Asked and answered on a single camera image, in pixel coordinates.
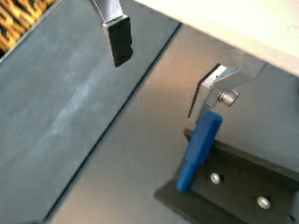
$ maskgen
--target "gray surface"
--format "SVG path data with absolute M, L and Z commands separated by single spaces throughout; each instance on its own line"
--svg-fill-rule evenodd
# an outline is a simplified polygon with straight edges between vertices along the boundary
M 177 25 L 123 8 L 135 56 L 120 68 L 87 0 L 63 0 L 1 64 L 0 223 L 44 217 Z
M 228 45 L 193 29 L 180 29 L 65 194 L 51 224 L 187 223 L 153 199 L 153 193 L 173 176 L 183 158 L 187 147 L 183 129 L 191 126 L 187 115 L 199 78 L 216 63 L 227 65 L 230 51 Z M 247 147 L 243 150 L 264 158 L 276 153 L 276 158 L 278 155 L 284 158 L 276 162 L 284 166 L 288 161 L 299 161 L 295 83 L 296 78 L 268 66 L 258 80 L 239 89 L 242 96 L 236 104 L 231 108 L 216 107 L 224 116 L 217 139 L 236 146 L 244 141 Z M 263 87 L 262 93 L 258 92 L 262 95 L 246 91 L 255 85 Z M 270 96 L 279 92 L 283 95 L 276 101 Z M 260 113 L 251 117 L 259 118 L 259 122 L 244 123 L 243 118 L 236 119 L 232 111 L 242 103 L 247 115 L 252 111 Z M 254 129 L 244 131 L 244 125 Z M 283 149 L 272 150 L 274 147 L 278 149 L 278 144 Z

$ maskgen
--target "dark gray mat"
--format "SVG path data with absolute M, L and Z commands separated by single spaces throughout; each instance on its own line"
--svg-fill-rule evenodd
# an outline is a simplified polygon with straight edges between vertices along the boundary
M 0 70 L 0 223 L 40 221 L 177 22 L 132 1 L 133 58 L 113 68 L 87 0 L 63 0 Z

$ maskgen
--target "bolt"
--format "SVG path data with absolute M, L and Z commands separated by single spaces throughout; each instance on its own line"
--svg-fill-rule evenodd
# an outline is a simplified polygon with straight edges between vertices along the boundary
M 230 91 L 220 92 L 219 102 L 223 102 L 228 107 L 234 104 L 235 100 L 239 98 L 239 92 L 234 89 Z
M 263 208 L 263 209 L 268 209 L 271 207 L 271 203 L 270 201 L 267 200 L 266 197 L 258 197 L 256 198 L 256 203 L 259 204 L 259 206 Z
M 212 173 L 209 175 L 209 180 L 215 185 L 219 184 L 220 183 L 220 175 L 217 173 Z

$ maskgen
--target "blue plastic piece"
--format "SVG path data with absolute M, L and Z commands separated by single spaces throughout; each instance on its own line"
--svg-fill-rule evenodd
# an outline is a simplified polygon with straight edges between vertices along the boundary
M 184 155 L 184 164 L 176 180 L 176 189 L 185 193 L 189 190 L 192 178 L 200 165 L 203 165 L 211 151 L 211 146 L 221 124 L 220 115 L 209 112 L 197 123 L 192 132 L 189 145 Z

